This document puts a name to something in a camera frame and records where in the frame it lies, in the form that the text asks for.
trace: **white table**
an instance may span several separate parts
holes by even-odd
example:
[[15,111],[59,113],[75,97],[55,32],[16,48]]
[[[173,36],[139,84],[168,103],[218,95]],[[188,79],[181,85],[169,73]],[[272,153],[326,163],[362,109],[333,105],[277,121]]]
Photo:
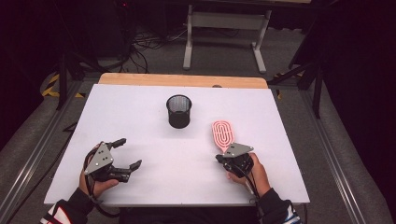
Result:
[[[192,100],[191,123],[174,129],[166,100]],[[126,138],[111,150],[114,165],[142,160],[128,183],[106,191],[108,206],[249,205],[251,194],[226,178],[215,156],[211,124],[227,119],[235,142],[255,147],[272,187],[282,199],[309,203],[273,94],[266,89],[96,84],[49,188],[44,203],[68,199],[78,185],[84,157],[100,141]]]

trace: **pink brush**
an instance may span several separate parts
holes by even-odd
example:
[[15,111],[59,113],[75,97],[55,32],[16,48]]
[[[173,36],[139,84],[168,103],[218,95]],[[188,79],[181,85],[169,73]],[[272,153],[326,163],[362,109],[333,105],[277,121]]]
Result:
[[216,146],[224,153],[228,146],[233,143],[233,129],[230,122],[218,120],[212,124],[213,138]]

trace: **metal stand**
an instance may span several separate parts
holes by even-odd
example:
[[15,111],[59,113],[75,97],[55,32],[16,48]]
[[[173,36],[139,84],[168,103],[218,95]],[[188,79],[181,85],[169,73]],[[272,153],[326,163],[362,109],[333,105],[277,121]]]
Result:
[[271,11],[267,10],[265,15],[240,15],[228,13],[209,13],[193,12],[192,5],[189,5],[189,15],[187,18],[187,43],[184,53],[183,69],[189,70],[191,67],[192,55],[192,27],[211,27],[211,28],[229,28],[241,30],[259,30],[259,36],[256,42],[251,44],[253,53],[256,58],[257,66],[260,73],[265,73],[265,65],[262,60],[260,47],[267,30],[268,22],[271,17]]
[[89,67],[95,69],[101,73],[109,73],[104,67],[98,63],[92,62],[84,56],[75,53],[71,50],[64,50],[60,52],[59,56],[59,102],[57,110],[60,110],[67,100],[67,71],[69,71],[71,77],[74,80],[82,80],[84,78],[84,72],[82,71],[79,63],[85,63]]
[[289,72],[285,73],[281,77],[276,77],[272,80],[267,81],[268,85],[276,85],[281,81],[284,81],[290,77],[296,76],[301,72],[304,72],[304,75],[297,83],[297,87],[299,88],[299,90],[306,91],[309,89],[309,86],[312,84],[312,82],[315,79],[316,81],[315,81],[314,99],[312,101],[312,108],[314,110],[317,119],[320,119],[319,104],[320,104],[321,86],[323,81],[323,74],[320,69],[319,62],[320,60],[317,60],[315,62],[300,65],[290,70]]

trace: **floor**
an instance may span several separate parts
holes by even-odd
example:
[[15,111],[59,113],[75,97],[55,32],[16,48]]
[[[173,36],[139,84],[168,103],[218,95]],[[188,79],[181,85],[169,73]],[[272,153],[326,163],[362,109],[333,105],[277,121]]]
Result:
[[[289,62],[304,38],[298,30],[269,29],[262,45],[262,57],[267,67],[267,73],[263,75],[257,70],[249,46],[256,37],[255,33],[218,32],[213,29],[197,29],[194,32],[189,71],[182,69],[185,46],[185,33],[182,31],[169,37],[173,41],[157,46],[160,48],[136,46],[148,66],[145,66],[142,55],[133,53],[131,58],[134,62],[130,60],[122,68],[112,71],[144,73],[146,69],[142,67],[147,67],[151,74],[264,77],[270,80],[276,73],[289,70]],[[141,44],[156,47],[154,42]],[[110,63],[101,61],[101,65]],[[42,91],[53,76],[49,74]],[[10,223],[35,223],[50,209],[43,201],[60,161],[56,158],[58,155],[62,157],[61,149],[70,134],[64,129],[78,122],[92,85],[97,83],[99,76],[89,72],[81,82],[69,80],[73,96],[79,92],[85,97],[69,97],[62,110],[56,110],[57,97],[46,96],[41,106],[0,152],[0,169],[3,170],[0,174],[0,197],[4,199],[0,214],[6,211],[7,217],[10,217],[16,201],[22,204]],[[302,220],[305,223],[392,223],[386,202],[362,165],[326,88],[321,95],[321,118],[316,119],[310,108],[312,88],[299,91],[295,88],[296,80],[297,77],[293,77],[270,88],[311,201],[307,205],[308,217],[304,215],[304,207],[296,205]],[[51,91],[58,91],[57,85]],[[16,180],[20,180],[21,187],[14,185]],[[22,203],[21,200],[29,194],[30,197]],[[1,215],[0,223],[6,223],[3,218],[6,216]],[[118,221],[93,211],[89,215],[89,223]]]

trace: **dark background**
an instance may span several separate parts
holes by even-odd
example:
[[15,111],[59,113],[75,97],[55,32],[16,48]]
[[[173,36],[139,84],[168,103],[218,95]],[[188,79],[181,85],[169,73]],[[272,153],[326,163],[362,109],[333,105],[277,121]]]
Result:
[[[120,29],[113,32],[107,30],[113,34],[107,38],[112,39],[116,45],[105,46],[108,39],[92,39],[95,35],[90,34],[95,31],[84,26],[84,22],[89,19],[78,14],[87,7],[99,8],[95,4],[100,4],[100,1],[95,4],[84,2],[85,7],[73,7],[76,3],[69,1],[66,7],[74,9],[69,16],[76,13],[76,17],[64,18],[65,23],[68,20],[72,22],[72,27],[69,27],[70,39],[64,40],[67,43],[65,46],[70,45],[93,59],[99,56],[118,57],[124,53],[123,46],[127,46],[125,36],[128,35],[125,35],[125,18],[120,17],[120,9],[104,7],[112,10],[104,12],[109,17],[108,21],[112,22],[108,29]],[[129,3],[130,7],[134,7],[133,2]],[[162,13],[160,18],[165,18],[160,20],[160,27],[165,26],[165,29],[159,33],[166,35],[184,22],[187,10],[183,10],[180,15],[181,7],[185,6],[156,6],[156,10]],[[396,138],[393,135],[396,133],[396,88],[393,84],[396,78],[393,70],[396,65],[396,43],[392,35],[396,33],[396,20],[393,16],[395,3],[378,3],[374,0],[340,1],[333,8],[341,10],[326,13],[316,20],[295,63],[307,62],[319,53],[325,55],[321,68],[329,94],[363,163],[387,199],[389,210],[395,219]],[[141,21],[143,17],[138,17],[139,7],[135,9],[137,11],[129,19]],[[0,148],[3,148],[43,100],[39,92],[40,85],[45,77],[57,70],[60,45],[59,39],[55,38],[59,37],[59,30],[54,29],[54,24],[57,24],[56,21],[62,22],[57,17],[59,14],[54,13],[53,1],[7,0],[0,10]],[[148,20],[155,30],[154,21],[158,18]],[[311,16],[279,11],[273,13],[270,26],[276,29],[302,28],[307,32],[311,21]]]

